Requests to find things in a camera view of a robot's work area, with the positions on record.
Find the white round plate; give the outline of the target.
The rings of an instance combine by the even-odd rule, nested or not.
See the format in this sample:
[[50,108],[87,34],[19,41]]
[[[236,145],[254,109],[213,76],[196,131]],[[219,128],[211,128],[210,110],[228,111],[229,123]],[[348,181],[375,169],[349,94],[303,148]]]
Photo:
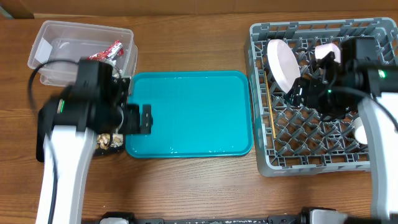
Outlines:
[[267,59],[271,73],[278,86],[284,93],[288,93],[300,70],[294,53],[283,40],[273,39],[267,45]]

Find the wooden chopstick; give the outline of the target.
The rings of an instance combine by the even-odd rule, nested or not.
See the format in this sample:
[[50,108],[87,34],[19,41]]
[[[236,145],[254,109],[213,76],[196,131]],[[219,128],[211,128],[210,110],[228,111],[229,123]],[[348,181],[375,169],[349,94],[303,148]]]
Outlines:
[[271,129],[272,129],[272,137],[273,137],[273,139],[275,139],[276,134],[275,134],[275,126],[274,126],[274,117],[273,117],[272,102],[271,102],[271,94],[270,94],[270,91],[269,91],[269,84],[268,84],[268,79],[267,79],[267,73],[264,73],[264,80],[265,80],[265,85],[266,85],[267,104],[268,104],[268,109],[269,109],[269,114],[270,114],[270,122],[271,122]]

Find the white cup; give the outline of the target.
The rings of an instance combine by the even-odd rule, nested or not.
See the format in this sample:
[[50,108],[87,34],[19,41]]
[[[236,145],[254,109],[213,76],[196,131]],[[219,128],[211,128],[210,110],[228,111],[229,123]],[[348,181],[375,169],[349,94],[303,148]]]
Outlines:
[[359,142],[360,144],[367,144],[368,143],[368,139],[366,137],[366,132],[364,129],[364,125],[362,122],[362,119],[360,117],[356,118],[353,123],[352,123],[353,127],[354,127],[354,138],[355,140],[357,140],[357,142]]

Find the large white bowl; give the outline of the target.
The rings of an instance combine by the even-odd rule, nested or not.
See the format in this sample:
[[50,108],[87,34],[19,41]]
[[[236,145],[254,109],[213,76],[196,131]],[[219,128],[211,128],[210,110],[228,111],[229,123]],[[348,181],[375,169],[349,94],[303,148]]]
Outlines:
[[340,48],[334,43],[318,45],[315,47],[315,58],[317,60],[323,59],[330,52],[333,52],[335,55],[334,61],[337,63],[341,63],[341,51]]

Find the red foil snack wrapper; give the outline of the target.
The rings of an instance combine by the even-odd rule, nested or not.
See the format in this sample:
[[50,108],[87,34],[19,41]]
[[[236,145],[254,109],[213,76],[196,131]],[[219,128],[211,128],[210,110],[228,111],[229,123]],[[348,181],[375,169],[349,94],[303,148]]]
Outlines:
[[89,60],[105,61],[105,60],[117,60],[119,57],[124,55],[123,44],[116,40],[110,45],[105,51],[96,53],[88,57]]

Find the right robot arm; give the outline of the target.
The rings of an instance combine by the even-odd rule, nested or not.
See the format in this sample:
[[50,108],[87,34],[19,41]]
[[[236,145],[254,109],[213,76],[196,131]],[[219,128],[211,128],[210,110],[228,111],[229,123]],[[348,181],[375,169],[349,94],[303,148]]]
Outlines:
[[328,215],[318,222],[397,223],[397,66],[382,64],[373,37],[341,43],[341,63],[330,52],[317,61],[325,80],[296,78],[285,100],[341,119],[356,110],[368,141],[373,196],[371,218]]

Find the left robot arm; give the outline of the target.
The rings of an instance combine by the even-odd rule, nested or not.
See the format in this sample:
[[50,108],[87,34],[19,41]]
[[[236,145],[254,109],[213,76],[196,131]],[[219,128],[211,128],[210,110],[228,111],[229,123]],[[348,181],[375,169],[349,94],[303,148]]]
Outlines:
[[80,223],[88,169],[99,134],[150,134],[150,105],[125,105],[129,79],[113,66],[80,59],[76,81],[37,115],[37,159],[44,162],[37,223]]

